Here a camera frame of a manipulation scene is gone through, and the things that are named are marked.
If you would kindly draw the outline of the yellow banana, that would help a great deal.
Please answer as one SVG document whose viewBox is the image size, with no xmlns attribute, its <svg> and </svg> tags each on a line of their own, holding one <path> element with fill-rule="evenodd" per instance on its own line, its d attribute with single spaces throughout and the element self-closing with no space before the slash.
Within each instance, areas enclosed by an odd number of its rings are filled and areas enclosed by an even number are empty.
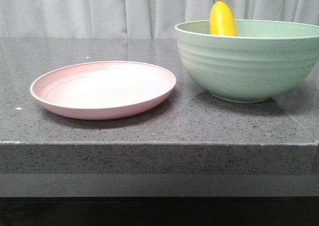
<svg viewBox="0 0 319 226">
<path fill-rule="evenodd" d="M 231 8 L 222 0 L 217 0 L 209 15 L 209 34 L 236 36 L 236 25 Z"/>
</svg>

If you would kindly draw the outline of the pink plate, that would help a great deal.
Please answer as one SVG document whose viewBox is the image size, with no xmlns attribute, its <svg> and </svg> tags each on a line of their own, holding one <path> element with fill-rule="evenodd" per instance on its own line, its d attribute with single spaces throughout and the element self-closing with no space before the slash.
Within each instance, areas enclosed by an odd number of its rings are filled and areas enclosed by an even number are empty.
<svg viewBox="0 0 319 226">
<path fill-rule="evenodd" d="M 100 61 L 50 71 L 33 81 L 30 93 L 48 111 L 75 119 L 115 119 L 162 103 L 175 75 L 157 65 Z"/>
</svg>

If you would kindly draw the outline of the green bowl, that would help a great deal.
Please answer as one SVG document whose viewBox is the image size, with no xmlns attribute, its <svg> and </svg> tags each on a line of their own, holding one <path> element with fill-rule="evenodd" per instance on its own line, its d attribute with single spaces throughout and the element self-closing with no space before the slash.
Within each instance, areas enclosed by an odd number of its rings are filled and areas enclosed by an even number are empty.
<svg viewBox="0 0 319 226">
<path fill-rule="evenodd" d="M 208 21 L 177 24 L 177 46 L 190 77 L 213 96 L 259 103 L 299 85 L 319 59 L 316 25 L 238 19 L 236 36 L 213 35 Z"/>
</svg>

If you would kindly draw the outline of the white curtain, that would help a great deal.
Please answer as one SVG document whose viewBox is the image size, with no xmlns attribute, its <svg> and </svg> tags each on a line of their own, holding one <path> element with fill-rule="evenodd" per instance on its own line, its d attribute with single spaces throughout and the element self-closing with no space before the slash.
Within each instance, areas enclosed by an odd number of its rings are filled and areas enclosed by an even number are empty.
<svg viewBox="0 0 319 226">
<path fill-rule="evenodd" d="M 216 0 L 0 0 L 1 37 L 167 39 Z M 236 19 L 317 25 L 319 0 L 223 0 Z"/>
</svg>

